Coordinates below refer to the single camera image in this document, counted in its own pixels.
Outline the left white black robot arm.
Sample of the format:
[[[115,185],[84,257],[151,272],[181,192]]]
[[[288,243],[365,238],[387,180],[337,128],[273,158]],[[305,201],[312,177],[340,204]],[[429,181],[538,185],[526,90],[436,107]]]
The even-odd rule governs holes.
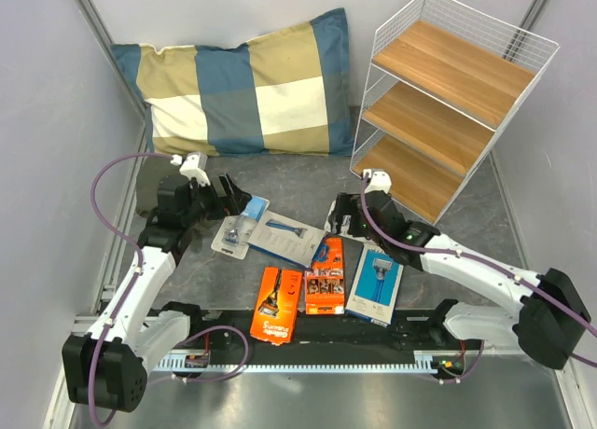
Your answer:
[[[240,215],[252,199],[226,175],[205,185],[181,174],[163,178],[157,204],[135,240],[136,259],[102,314],[82,336],[62,346],[69,399],[90,408],[131,412],[143,397],[147,378],[177,344],[197,347],[204,325],[199,307],[174,304],[155,322],[146,316],[174,273],[203,220]]]

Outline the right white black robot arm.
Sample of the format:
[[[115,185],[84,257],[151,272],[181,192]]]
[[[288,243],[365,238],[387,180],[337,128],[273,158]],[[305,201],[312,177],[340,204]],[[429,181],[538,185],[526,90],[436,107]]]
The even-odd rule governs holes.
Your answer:
[[[340,193],[328,212],[326,230],[372,242],[398,264],[451,280],[492,302],[485,307],[443,300],[426,331],[438,348],[449,348],[458,339],[516,343],[537,363],[561,370],[592,328],[590,314],[564,272],[537,273],[472,251],[425,222],[405,218],[381,191]]]

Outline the white blue razor box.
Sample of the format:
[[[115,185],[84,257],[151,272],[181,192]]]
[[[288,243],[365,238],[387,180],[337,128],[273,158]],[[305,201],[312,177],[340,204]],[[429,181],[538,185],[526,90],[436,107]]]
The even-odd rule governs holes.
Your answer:
[[[325,237],[326,232],[323,229],[267,210],[257,222],[248,244],[259,251],[307,269]]]

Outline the blue Harry's razor box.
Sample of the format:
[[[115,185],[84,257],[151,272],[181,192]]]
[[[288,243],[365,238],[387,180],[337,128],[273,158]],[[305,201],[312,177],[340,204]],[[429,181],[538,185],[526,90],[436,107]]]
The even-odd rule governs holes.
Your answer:
[[[382,327],[392,323],[404,266],[373,244],[365,244],[345,312]]]

